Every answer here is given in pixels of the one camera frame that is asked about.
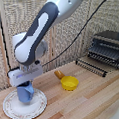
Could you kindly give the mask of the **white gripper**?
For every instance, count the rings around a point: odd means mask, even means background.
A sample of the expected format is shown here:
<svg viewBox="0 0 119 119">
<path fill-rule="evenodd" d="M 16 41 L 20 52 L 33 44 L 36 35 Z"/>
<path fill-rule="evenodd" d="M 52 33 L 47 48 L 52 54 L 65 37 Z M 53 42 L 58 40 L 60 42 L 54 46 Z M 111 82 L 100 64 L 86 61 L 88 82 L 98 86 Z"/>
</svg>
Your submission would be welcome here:
<svg viewBox="0 0 119 119">
<path fill-rule="evenodd" d="M 34 78 L 43 74 L 43 68 L 41 65 L 34 65 L 30 70 L 16 69 L 8 73 L 10 84 L 13 87 L 20 86 L 22 83 L 33 80 Z"/>
</svg>

